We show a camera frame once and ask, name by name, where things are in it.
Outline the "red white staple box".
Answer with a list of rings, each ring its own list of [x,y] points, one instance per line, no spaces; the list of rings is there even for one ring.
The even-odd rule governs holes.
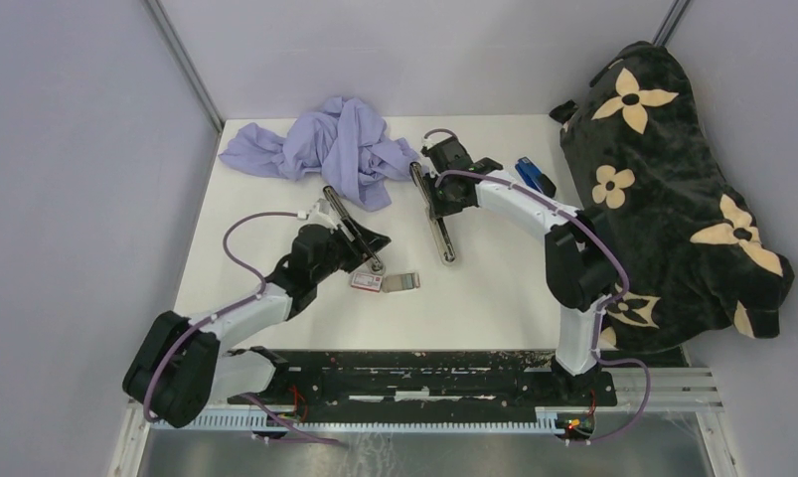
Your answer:
[[[419,275],[416,272],[409,273],[414,273],[416,275],[417,288],[415,289],[418,289],[421,286]],[[377,293],[396,293],[408,291],[398,289],[399,276],[402,274],[404,273],[377,275],[365,271],[356,271],[351,275],[350,286],[355,289]]]

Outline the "beige black stapler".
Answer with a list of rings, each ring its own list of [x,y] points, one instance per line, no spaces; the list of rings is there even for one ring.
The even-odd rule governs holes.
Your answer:
[[[413,183],[425,201],[425,212],[437,247],[438,256],[444,264],[452,265],[456,262],[456,251],[450,239],[444,219],[434,215],[433,195],[429,192],[426,183],[427,176],[423,173],[422,165],[418,162],[411,162],[409,165],[409,173]],[[352,243],[356,243],[359,246],[363,264],[375,274],[385,272],[386,266],[379,258],[377,251],[370,247],[372,241],[362,232],[359,224],[351,218],[351,215],[342,204],[340,196],[335,189],[331,186],[325,186],[322,192],[331,210],[339,217],[341,224],[351,234]]]

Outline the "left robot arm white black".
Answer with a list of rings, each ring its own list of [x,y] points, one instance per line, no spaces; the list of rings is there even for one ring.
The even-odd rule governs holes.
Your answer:
[[[172,310],[158,315],[122,380],[122,390],[142,404],[150,418],[181,428],[212,401],[255,393],[262,401],[283,401],[290,379],[284,362],[270,351],[239,351],[258,332],[299,315],[331,274],[351,273],[373,259],[391,238],[355,221],[338,226],[308,224],[290,252],[256,291],[204,315]]]

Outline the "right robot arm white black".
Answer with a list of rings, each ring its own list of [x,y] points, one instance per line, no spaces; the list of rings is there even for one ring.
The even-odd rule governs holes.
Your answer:
[[[616,283],[627,278],[613,254],[613,240],[601,212],[580,210],[520,183],[491,158],[475,161],[456,135],[423,137],[421,153],[430,172],[414,162],[409,170],[425,201],[425,211],[442,262],[457,258],[445,220],[468,208],[509,219],[544,247],[545,277],[560,305],[559,343],[551,379],[554,398],[576,405],[591,391],[588,377],[598,367],[597,337],[602,309]]]

